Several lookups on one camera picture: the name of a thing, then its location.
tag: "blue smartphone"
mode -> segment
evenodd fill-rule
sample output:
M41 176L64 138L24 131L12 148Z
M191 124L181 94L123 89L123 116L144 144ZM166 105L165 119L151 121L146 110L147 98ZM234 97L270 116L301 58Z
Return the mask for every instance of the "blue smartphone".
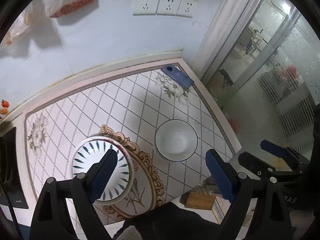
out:
M174 65L166 65L161 68L161 71L185 89L189 88L194 83L191 78L178 70Z

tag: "white wall socket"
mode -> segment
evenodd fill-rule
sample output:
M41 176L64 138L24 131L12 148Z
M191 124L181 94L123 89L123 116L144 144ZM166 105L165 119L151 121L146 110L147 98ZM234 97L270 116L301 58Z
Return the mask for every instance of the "white wall socket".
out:
M160 0L157 14L176 15L181 0Z
M181 0L177 16L193 17L198 2L196 0Z
M156 14L159 0L133 0L133 15Z

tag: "blue textured pad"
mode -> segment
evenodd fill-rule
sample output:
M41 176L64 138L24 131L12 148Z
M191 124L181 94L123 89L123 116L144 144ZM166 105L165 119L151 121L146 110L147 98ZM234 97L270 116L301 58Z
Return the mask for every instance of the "blue textured pad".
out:
M267 140L263 140L260 143L260 147L262 150L265 150L265 151L267 151L267 152L269 152L279 158L284 158L287 155L287 151L285 148L282 148L282 147L280 147L272 142L269 142Z
M91 183L91 192L89 195L89 200L93 203L96 199L99 199L106 188L106 185L116 168L118 162L117 153L112 150L112 153L103 164L97 175L94 177L94 180Z
M210 150L205 154L205 163L207 164L214 181L217 183L223 198L232 203L235 198L232 193L232 183Z

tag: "silver bolt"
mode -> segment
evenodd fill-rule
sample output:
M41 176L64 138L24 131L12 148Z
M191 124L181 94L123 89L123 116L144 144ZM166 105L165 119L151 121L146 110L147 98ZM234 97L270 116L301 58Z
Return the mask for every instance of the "silver bolt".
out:
M84 172L81 172L77 175L77 178L78 179L83 179L85 177L85 173Z
M247 177L247 174L245 174L244 172L239 172L238 177L241 179L245 179Z
M50 177L50 178L47 179L48 183L52 183L53 181L54 181L54 177Z
M276 182L277 182L277 179L276 179L275 177L270 177L270 181L271 181L272 183L276 183Z

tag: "patterned plate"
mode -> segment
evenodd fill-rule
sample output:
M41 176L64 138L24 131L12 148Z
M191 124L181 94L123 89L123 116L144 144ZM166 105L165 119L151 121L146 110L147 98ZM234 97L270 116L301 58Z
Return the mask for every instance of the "patterned plate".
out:
M124 147L111 138L95 136L82 141L77 147L72 160L72 177L80 172L87 172L94 163L98 163L109 149L117 152L118 163L110 180L97 199L103 205L114 204L123 199L132 187L133 166L131 158Z

